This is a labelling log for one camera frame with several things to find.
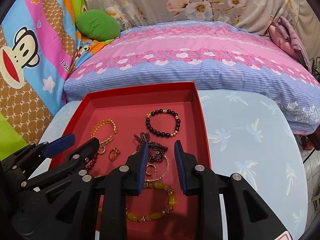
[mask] red box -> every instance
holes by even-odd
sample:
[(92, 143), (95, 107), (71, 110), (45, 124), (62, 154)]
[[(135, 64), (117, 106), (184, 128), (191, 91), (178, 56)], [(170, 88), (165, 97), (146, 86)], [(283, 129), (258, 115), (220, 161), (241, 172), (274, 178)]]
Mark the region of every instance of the red box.
[[(73, 133), (76, 136), (75, 145), (53, 158), (50, 165), (52, 168), (63, 163), (67, 154), (91, 138), (92, 129), (98, 122), (111, 119), (117, 126), (117, 133), (113, 133), (111, 124), (105, 124), (98, 129), (96, 137), (100, 141), (110, 135), (114, 140), (106, 145), (106, 154), (98, 156), (95, 167), (90, 171), (93, 176), (108, 174), (123, 165), (127, 157), (135, 151), (138, 142), (133, 135), (139, 136), (140, 132), (148, 132), (145, 125), (146, 114), (160, 108), (174, 110), (181, 119), (177, 136), (167, 139), (150, 135), (151, 141), (169, 148), (166, 152), (169, 171), (161, 181), (172, 187), (178, 203), (174, 211), (166, 217), (143, 223), (127, 220), (129, 240), (195, 238), (197, 197), (185, 197), (182, 194), (173, 147), (175, 141), (180, 140), (185, 152), (194, 154), (199, 163), (211, 168), (204, 118), (193, 82), (127, 87), (86, 95), (64, 131), (64, 135)], [(156, 130), (172, 133), (175, 120), (171, 115), (159, 114), (152, 117), (150, 123)], [(108, 153), (113, 147), (117, 147), (121, 154), (114, 162), (110, 162)], [(165, 171), (165, 161), (154, 164), (157, 166), (156, 177), (159, 177)], [(128, 209), (139, 216), (161, 211), (167, 206), (167, 201), (167, 193), (158, 189), (145, 189), (139, 197), (126, 198)]]

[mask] floral wall fabric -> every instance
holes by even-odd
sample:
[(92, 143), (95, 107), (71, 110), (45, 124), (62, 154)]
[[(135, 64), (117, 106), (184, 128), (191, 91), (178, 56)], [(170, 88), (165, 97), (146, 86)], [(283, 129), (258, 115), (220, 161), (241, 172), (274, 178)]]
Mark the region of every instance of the floral wall fabric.
[(263, 35), (272, 20), (284, 16), (293, 27), (299, 0), (86, 0), (89, 9), (101, 9), (122, 30), (175, 20), (222, 21)]

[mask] amber bead bracelet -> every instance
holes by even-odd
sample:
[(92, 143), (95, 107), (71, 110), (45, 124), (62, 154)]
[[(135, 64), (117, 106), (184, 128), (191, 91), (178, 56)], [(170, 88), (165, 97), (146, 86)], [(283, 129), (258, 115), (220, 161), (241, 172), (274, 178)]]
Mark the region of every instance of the amber bead bracelet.
[[(151, 124), (150, 124), (150, 118), (152, 116), (155, 116), (155, 115), (158, 115), (158, 114), (171, 114), (175, 119), (176, 119), (176, 125), (174, 127), (174, 132), (173, 133), (165, 133), (165, 132), (160, 132), (160, 131), (157, 131), (156, 129), (154, 129)], [(173, 136), (176, 136), (177, 133), (179, 132), (180, 130), (180, 123), (181, 123), (181, 120), (179, 119), (179, 116), (178, 116), (178, 113), (176, 113), (175, 111), (173, 110), (170, 110), (170, 109), (159, 109), (159, 110), (156, 110), (154, 112), (151, 112), (149, 114), (147, 114), (147, 118), (146, 118), (146, 126), (147, 126), (147, 129), (153, 134), (153, 135), (156, 135), (158, 137), (166, 137), (166, 138), (170, 138), (170, 137), (173, 137)]]
[(127, 218), (130, 219), (133, 222), (138, 221), (139, 223), (142, 222), (149, 222), (151, 220), (155, 220), (161, 217), (165, 217), (168, 215), (171, 211), (173, 211), (173, 207), (177, 204), (177, 198), (174, 195), (175, 192), (172, 190), (172, 188), (169, 185), (164, 185), (161, 181), (152, 182), (152, 181), (146, 181), (144, 183), (144, 189), (145, 188), (156, 188), (156, 189), (164, 189), (167, 194), (169, 195), (169, 204), (166, 208), (161, 210), (161, 212), (154, 212), (151, 215), (147, 216), (137, 216), (134, 213), (131, 213), (128, 210), (128, 207), (126, 208), (126, 214)]

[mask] star print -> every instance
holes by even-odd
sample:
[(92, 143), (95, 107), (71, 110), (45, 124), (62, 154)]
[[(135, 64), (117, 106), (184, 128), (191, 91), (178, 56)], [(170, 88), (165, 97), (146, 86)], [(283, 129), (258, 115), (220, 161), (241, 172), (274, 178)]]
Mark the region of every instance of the star print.
[(47, 91), (52, 94), (52, 89), (56, 86), (55, 82), (52, 80), (52, 76), (49, 76), (48, 79), (43, 79), (43, 90)]
[(40, 3), (40, 0), (31, 0), (30, 3), (34, 3), (35, 5), (37, 5), (38, 3)]

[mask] paul frank blanket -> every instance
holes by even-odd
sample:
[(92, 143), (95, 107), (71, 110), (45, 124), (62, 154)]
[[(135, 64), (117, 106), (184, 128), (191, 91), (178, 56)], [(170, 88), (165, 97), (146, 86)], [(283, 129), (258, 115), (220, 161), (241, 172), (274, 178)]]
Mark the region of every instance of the paul frank blanket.
[(16, 0), (0, 26), (0, 158), (38, 142), (65, 103), (63, 85), (106, 42), (79, 33), (84, 0)]

